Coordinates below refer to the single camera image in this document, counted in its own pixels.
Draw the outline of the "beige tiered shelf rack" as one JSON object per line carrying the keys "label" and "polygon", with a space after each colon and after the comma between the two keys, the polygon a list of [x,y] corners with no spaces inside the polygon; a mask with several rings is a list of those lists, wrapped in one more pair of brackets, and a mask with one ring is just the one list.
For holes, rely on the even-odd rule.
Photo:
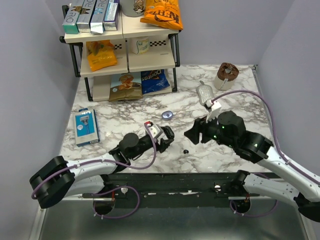
{"label": "beige tiered shelf rack", "polygon": [[[116,31],[103,34],[64,34],[59,40],[70,48],[74,74],[84,78],[87,99],[90,102],[106,101],[110,92],[110,77],[113,74],[171,69],[180,66],[179,32],[167,28],[142,23],[138,17],[119,16]],[[144,54],[134,54],[130,41],[133,38],[148,37],[149,50]],[[114,45],[117,65],[91,71],[86,42],[110,40]]]}

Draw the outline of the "orange kettle chips bag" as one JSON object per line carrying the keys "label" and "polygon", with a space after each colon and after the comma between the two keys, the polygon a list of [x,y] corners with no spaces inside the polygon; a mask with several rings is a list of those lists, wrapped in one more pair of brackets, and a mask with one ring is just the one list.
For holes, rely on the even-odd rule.
{"label": "orange kettle chips bag", "polygon": [[165,29],[184,29],[178,0],[147,0],[141,23]]}

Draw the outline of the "orange snack bag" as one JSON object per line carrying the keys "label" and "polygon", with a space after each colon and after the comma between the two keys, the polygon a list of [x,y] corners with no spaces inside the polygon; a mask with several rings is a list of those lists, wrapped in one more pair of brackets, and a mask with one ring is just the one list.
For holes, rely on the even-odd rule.
{"label": "orange snack bag", "polygon": [[87,60],[92,72],[118,64],[114,51],[115,46],[110,40],[88,41],[86,49]]}

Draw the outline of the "white printed mug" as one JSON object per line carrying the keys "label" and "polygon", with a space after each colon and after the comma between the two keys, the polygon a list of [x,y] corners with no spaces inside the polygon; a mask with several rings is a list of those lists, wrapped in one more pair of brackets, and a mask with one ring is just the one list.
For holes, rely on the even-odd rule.
{"label": "white printed mug", "polygon": [[148,36],[134,37],[130,40],[130,49],[133,54],[142,55],[149,51],[150,40]]}

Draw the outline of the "brown paper cup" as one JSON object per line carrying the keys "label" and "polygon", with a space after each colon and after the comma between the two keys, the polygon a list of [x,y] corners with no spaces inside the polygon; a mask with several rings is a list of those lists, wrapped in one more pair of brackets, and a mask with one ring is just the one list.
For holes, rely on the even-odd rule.
{"label": "brown paper cup", "polygon": [[235,84],[238,75],[239,69],[235,65],[223,62],[213,81],[214,87],[221,91],[229,90]]}

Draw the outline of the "silver blue toothpaste box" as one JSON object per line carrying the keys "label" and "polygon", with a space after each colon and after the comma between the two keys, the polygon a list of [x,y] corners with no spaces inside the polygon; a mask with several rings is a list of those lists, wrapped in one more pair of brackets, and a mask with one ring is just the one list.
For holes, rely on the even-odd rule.
{"label": "silver blue toothpaste box", "polygon": [[109,0],[97,0],[90,21],[90,33],[99,35],[104,32],[103,21],[108,8]]}

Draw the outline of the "purple blue toothpaste box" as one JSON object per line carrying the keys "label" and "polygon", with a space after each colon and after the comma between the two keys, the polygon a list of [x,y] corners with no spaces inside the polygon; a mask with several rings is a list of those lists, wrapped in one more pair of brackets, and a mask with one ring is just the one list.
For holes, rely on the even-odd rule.
{"label": "purple blue toothpaste box", "polygon": [[109,0],[103,19],[105,31],[117,31],[119,24],[120,1]]}

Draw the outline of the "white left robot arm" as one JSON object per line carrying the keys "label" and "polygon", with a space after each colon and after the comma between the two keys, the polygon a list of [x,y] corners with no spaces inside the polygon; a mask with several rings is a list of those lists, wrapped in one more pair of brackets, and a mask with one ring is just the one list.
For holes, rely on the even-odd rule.
{"label": "white left robot arm", "polygon": [[31,198],[47,209],[68,196],[94,193],[107,197],[111,185],[104,180],[96,182],[95,177],[133,169],[131,161],[150,149],[154,154],[163,153],[174,138],[175,134],[166,126],[160,132],[150,130],[143,137],[127,133],[115,148],[99,157],[67,161],[61,155],[56,156],[29,179]]}

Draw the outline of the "tan chips bag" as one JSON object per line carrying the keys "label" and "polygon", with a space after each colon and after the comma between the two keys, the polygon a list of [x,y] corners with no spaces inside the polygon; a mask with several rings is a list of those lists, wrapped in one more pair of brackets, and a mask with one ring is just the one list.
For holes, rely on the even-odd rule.
{"label": "tan chips bag", "polygon": [[138,100],[143,98],[140,72],[114,74],[111,76],[109,102]]}

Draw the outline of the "blue razor package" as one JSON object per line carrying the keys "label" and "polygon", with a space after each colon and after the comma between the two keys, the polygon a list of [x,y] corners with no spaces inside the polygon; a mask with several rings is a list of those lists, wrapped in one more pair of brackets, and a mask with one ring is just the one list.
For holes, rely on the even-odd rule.
{"label": "blue razor package", "polygon": [[82,147],[100,142],[96,111],[93,108],[83,108],[72,114],[75,144]]}

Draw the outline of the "teal toothpaste box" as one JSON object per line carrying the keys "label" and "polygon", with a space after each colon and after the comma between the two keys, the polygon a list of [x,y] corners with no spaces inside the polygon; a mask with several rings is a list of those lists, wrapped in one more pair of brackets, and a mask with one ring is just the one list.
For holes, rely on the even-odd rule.
{"label": "teal toothpaste box", "polygon": [[77,27],[77,20],[80,12],[82,11],[84,0],[73,0],[69,6],[69,9],[64,17],[63,29],[66,34],[76,35],[79,33]]}

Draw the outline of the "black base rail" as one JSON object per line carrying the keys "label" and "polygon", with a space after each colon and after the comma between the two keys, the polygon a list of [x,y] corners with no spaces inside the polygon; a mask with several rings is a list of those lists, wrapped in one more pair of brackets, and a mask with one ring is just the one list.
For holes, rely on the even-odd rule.
{"label": "black base rail", "polygon": [[246,197],[244,172],[237,173],[116,173],[97,179],[71,183],[56,188],[49,208],[64,197],[84,195],[93,200],[98,212],[108,205],[121,208],[195,208],[226,207],[230,197]]}

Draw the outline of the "lavender earbud charging case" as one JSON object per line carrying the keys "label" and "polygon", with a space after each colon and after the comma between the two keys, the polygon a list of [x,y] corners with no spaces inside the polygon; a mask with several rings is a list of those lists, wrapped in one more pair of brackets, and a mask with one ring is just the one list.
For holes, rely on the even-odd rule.
{"label": "lavender earbud charging case", "polygon": [[172,111],[168,110],[168,111],[164,111],[161,114],[161,118],[165,121],[171,120],[173,118],[174,114]]}

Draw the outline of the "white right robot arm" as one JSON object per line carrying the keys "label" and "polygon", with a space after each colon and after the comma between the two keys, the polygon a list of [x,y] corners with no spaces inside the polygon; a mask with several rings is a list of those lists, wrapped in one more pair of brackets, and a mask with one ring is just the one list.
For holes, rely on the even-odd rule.
{"label": "white right robot arm", "polygon": [[233,149],[241,159],[258,164],[279,176],[283,183],[239,170],[229,185],[231,194],[258,194],[287,203],[304,217],[320,221],[320,177],[281,153],[265,136],[246,129],[244,120],[233,111],[225,111],[213,120],[197,118],[184,132],[193,144],[214,140]]}

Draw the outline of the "blue doritos bag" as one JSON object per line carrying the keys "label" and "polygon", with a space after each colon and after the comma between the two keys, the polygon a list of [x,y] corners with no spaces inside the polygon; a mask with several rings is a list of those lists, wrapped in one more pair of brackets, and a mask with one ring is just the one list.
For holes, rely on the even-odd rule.
{"label": "blue doritos bag", "polygon": [[170,86],[164,69],[141,71],[142,94],[161,91]]}

